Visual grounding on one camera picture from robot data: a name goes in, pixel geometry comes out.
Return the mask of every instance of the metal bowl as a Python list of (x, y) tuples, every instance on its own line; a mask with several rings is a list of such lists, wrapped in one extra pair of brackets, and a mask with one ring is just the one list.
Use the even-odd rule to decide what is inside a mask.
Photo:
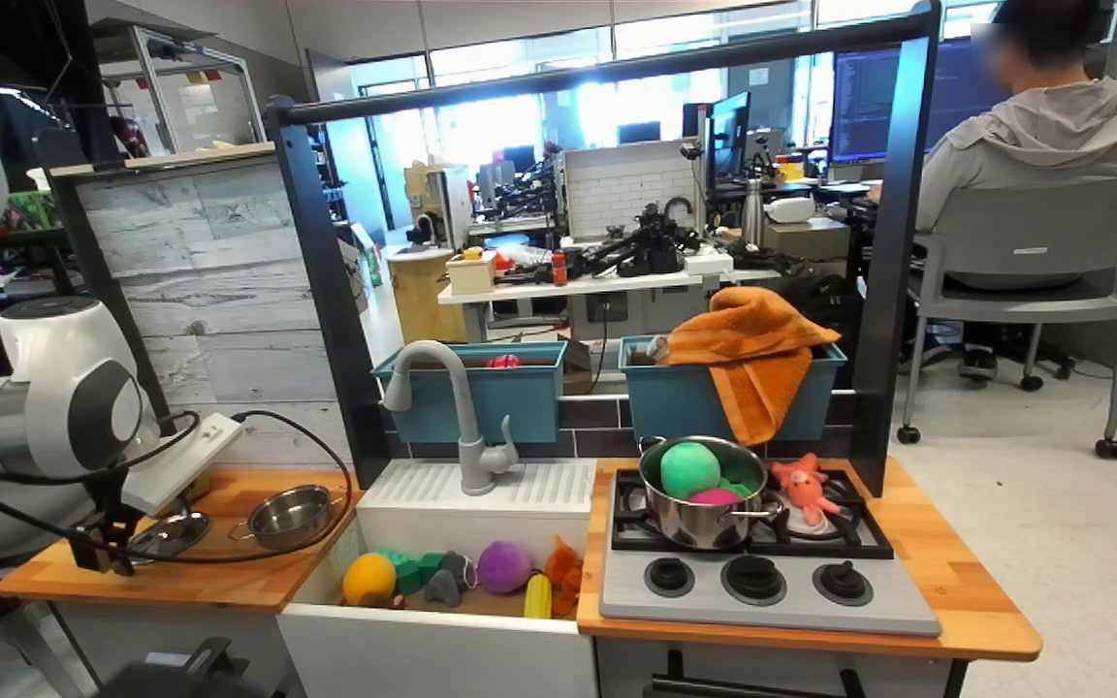
[(300, 484), (265, 498), (250, 512), (250, 532), (260, 546), (283, 550), (321, 538), (331, 520), (335, 520), (331, 488)]

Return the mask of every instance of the box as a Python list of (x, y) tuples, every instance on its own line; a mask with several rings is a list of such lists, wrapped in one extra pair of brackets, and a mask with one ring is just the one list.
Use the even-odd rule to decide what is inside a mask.
[[(516, 441), (557, 441), (557, 393), (565, 342), (526, 345), (450, 345), (469, 370), (469, 393), (485, 441), (502, 441), (502, 418), (512, 417)], [(487, 370), (495, 358), (521, 358), (512, 370)], [(381, 388), (396, 378), (396, 358), (378, 370)], [(458, 441), (450, 378), (440, 364), (413, 364), (413, 407), (393, 411), (403, 441)]]
[[(727, 433), (727, 417), (701, 364), (630, 364), (635, 345), (652, 345), (657, 334), (630, 334), (622, 342), (617, 364), (630, 378), (631, 433), (643, 440), (678, 440), (678, 433)], [(829, 388), (846, 354), (837, 345), (815, 351), (815, 364), (789, 411), (789, 422), (771, 441), (824, 441), (829, 417)]]
[(487, 261), (447, 261), (450, 296), (487, 296), (493, 269)]

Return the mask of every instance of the yellow toy fruit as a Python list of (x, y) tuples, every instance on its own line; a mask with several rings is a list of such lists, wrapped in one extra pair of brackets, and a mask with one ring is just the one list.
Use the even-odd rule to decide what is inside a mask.
[(388, 556), (362, 556), (340, 574), (340, 601), (345, 604), (393, 604), (396, 597), (396, 568)]

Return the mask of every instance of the man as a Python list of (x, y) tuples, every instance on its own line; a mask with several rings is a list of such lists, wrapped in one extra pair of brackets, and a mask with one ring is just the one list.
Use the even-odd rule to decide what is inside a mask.
[[(934, 230), (959, 185), (1023, 185), (1062, 171), (1117, 174), (1117, 80), (1087, 75), (1093, 30), (1099, 0), (997, 5), (981, 57), (1010, 102), (962, 122), (926, 155), (917, 210), (921, 236)], [(992, 378), (984, 325), (967, 325), (962, 378)]]

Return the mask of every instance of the orange cloth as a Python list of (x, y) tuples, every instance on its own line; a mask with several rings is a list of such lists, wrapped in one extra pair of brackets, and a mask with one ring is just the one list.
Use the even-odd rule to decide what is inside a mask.
[(663, 364), (709, 364), (734, 440), (762, 448), (785, 426), (809, 351), (834, 342), (834, 331), (806, 321), (769, 287), (720, 287), (707, 316), (667, 334)]

